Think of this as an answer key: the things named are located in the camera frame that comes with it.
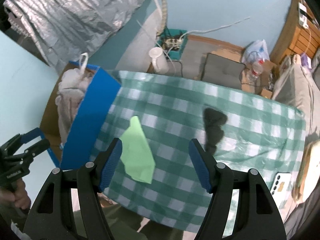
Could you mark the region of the left hand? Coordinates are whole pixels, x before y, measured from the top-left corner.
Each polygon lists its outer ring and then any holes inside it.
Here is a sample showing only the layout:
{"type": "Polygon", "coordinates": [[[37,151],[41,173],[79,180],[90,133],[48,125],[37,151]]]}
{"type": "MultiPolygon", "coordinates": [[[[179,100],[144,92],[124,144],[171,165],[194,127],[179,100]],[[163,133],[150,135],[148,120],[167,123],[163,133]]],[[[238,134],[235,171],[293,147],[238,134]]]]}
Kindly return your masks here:
{"type": "Polygon", "coordinates": [[[20,178],[16,181],[16,190],[11,192],[3,187],[1,187],[0,192],[1,204],[14,206],[18,209],[26,210],[31,206],[31,200],[25,189],[25,182],[20,178]]]}

